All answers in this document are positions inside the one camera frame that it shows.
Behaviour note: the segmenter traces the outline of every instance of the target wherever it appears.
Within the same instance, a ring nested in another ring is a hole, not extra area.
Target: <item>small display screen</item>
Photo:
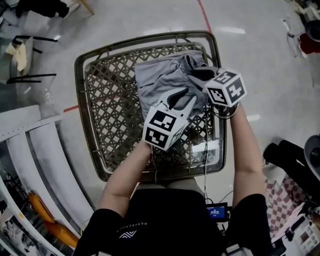
[[[207,208],[210,214],[211,219],[224,219],[225,216],[225,207],[224,206],[215,206]]]

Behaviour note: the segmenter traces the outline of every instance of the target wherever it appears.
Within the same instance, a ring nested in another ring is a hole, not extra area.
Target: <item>red floor line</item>
[[[76,110],[76,109],[78,109],[78,108],[79,108],[78,105],[75,105],[75,106],[72,106],[72,107],[68,107],[68,108],[66,108],[66,109],[63,110],[63,113],[68,112],[68,111],[71,111],[71,110]]]
[[[210,24],[209,24],[209,21],[208,21],[208,17],[207,17],[205,8],[204,8],[204,6],[202,5],[201,0],[197,0],[197,1],[198,1],[198,4],[199,4],[200,8],[201,8],[201,11],[202,11],[202,15],[203,15],[203,18],[204,18],[204,21],[205,21],[206,29],[207,29],[210,33],[212,33],[211,26],[210,26]]]

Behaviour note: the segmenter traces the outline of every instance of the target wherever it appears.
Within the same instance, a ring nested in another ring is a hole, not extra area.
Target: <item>wire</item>
[[[299,54],[301,54],[301,51],[300,51],[297,43],[295,42],[295,38],[296,38],[296,37],[299,37],[301,34],[305,33],[306,31],[304,30],[304,31],[302,31],[302,32],[299,33],[299,34],[293,34],[293,33],[291,32],[290,23],[289,23],[287,20],[285,20],[285,19],[283,19],[282,21],[285,23],[285,26],[286,26],[286,28],[287,28],[287,30],[288,30],[288,32],[286,33],[286,41],[287,41],[288,45],[291,47],[291,49],[292,49],[292,51],[293,51],[293,57],[296,58],[296,57],[299,56]],[[289,39],[290,39],[290,38],[292,39],[292,41],[293,41],[293,43],[294,43],[294,47],[293,47],[292,44],[290,44],[290,42],[289,42]]]
[[[157,165],[156,165],[156,161],[155,161],[155,154],[154,154],[154,146],[150,146],[151,147],[151,162],[153,163],[155,172],[154,172],[154,183],[157,183]]]
[[[90,221],[90,219],[88,218],[83,224],[82,224],[82,226],[81,226],[81,229],[80,229],[80,235],[82,236],[82,234],[83,234],[83,229],[84,229],[84,226],[85,226],[85,224],[88,222],[88,221]]]
[[[295,200],[294,191],[293,191],[293,190],[291,190],[291,200],[294,201],[294,202],[297,203],[297,204],[300,203],[299,201],[296,201],[296,200]]]
[[[208,197],[208,198],[205,199],[205,204],[206,204],[206,205],[208,205],[207,200],[210,200],[210,201],[211,201],[211,204],[214,203],[214,201],[212,201],[211,198]]]
[[[203,189],[203,195],[204,199],[208,199],[208,194],[207,194],[207,160],[208,160],[208,142],[209,142],[209,136],[208,136],[208,112],[207,112],[207,105],[204,107],[205,111],[205,131],[206,131],[206,143],[205,143],[205,161],[204,161],[204,189]]]
[[[219,202],[219,204],[220,204],[227,196],[229,196],[233,191],[234,191],[234,190],[231,190],[228,194],[226,194],[225,197],[221,199],[221,201]]]
[[[236,104],[236,107],[235,107],[235,109],[234,109],[232,114],[223,115],[223,114],[219,114],[219,113],[217,113],[215,111],[211,111],[211,113],[214,114],[219,119],[228,120],[228,119],[232,118],[235,115],[235,113],[238,110],[238,107],[239,107],[239,103]]]
[[[264,156],[262,156],[262,165],[261,165],[261,167],[264,167],[266,165],[267,165],[266,159],[264,158]]]
[[[290,44],[289,38],[292,38],[292,41],[293,41],[293,43],[294,43],[294,47]],[[293,51],[293,57],[294,57],[294,58],[298,57],[298,56],[299,56],[299,52],[300,52],[300,51],[299,51],[299,48],[298,48],[298,46],[297,46],[297,44],[296,44],[296,42],[295,42],[294,37],[292,37],[289,32],[286,34],[286,41],[287,41],[288,45],[291,47],[291,49],[292,49],[292,51]]]

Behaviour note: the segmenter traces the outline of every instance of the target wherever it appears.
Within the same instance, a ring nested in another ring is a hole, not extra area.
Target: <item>chair leg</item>
[[[39,53],[39,54],[42,54],[43,53],[43,51],[42,50],[38,50],[37,48],[32,48],[32,50],[34,50],[35,52],[37,52],[37,53]]]
[[[14,44],[16,44],[16,45],[21,45],[22,42],[17,41],[16,39],[17,39],[17,37],[15,37],[15,38],[12,40],[12,43],[14,43]]]
[[[16,35],[14,39],[28,39],[30,38],[30,35]],[[42,40],[42,41],[49,41],[49,42],[58,42],[58,40],[54,40],[51,38],[46,38],[46,37],[40,37],[40,36],[34,36],[34,40]]]
[[[86,0],[80,0],[80,1],[84,5],[84,7],[87,8],[87,10],[91,13],[91,15],[95,15],[94,11],[90,8]]]
[[[13,80],[20,80],[24,78],[41,78],[41,77],[55,77],[57,74],[31,74],[31,75],[23,75],[18,77],[13,77]]]
[[[22,84],[22,83],[41,83],[40,80],[9,80],[7,84]]]
[[[33,39],[42,40],[42,41],[49,41],[49,42],[58,42],[58,40],[55,40],[55,39],[46,38],[46,37],[39,37],[39,36],[34,36]]]

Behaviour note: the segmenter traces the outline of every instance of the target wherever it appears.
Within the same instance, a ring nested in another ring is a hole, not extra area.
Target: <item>person's left arm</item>
[[[107,181],[97,209],[110,209],[124,217],[130,197],[151,155],[150,146],[140,141],[132,153],[113,172]]]

